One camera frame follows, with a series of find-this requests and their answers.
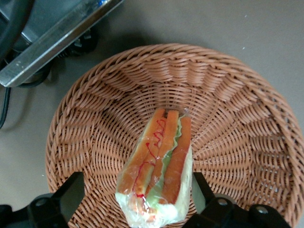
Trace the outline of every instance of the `sandwich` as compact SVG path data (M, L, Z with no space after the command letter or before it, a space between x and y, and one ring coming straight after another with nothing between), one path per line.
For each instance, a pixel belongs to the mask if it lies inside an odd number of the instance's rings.
M117 179L115 197L133 228L185 219L192 177L191 118L157 109Z

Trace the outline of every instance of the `black wire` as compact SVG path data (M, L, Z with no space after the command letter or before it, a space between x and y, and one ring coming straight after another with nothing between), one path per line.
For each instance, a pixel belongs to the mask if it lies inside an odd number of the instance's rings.
M2 109L2 114L1 114L1 118L0 118L0 129L4 125L6 115L8 113L9 103L10 103L10 99L9 99L10 98L10 91L11 91L10 87L5 88L3 109Z
M0 36L0 61L11 50L26 25L34 0L15 0L10 20Z

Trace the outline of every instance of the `screw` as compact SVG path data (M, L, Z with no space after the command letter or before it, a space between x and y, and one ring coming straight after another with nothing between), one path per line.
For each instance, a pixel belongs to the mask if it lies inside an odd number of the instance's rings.
M260 212L261 214L267 214L268 210L262 206L256 207L257 211Z
M44 205L46 202L47 202L47 199L46 199L46 198L42 198L42 199L39 199L39 200L35 203L35 205L36 205L36 207L40 207L40 206Z
M228 205L227 201L224 200L224 199L218 199L218 203L219 203L219 205L221 205L221 206L226 206L226 205Z

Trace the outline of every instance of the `gray surface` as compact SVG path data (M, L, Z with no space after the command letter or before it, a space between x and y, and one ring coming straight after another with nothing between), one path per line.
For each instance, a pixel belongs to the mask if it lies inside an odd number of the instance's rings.
M48 82L37 88L12 90L0 130L0 203L17 209L48 191L42 176L46 137L62 97L92 66L139 45L180 42L241 59L287 99L304 129L303 9L300 0L127 0L98 23L94 53L56 61Z

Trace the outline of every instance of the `wicker basket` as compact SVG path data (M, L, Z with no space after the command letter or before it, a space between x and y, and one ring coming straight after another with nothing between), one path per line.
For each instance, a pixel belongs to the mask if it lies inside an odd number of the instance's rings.
M285 99L234 57L166 44L103 61L75 82L55 113L46 149L50 190L75 171L85 175L85 198L70 227L128 227L114 197L116 177L159 106L189 108L193 168L214 192L245 209L270 205L297 224L304 141ZM187 218L195 212L191 202Z

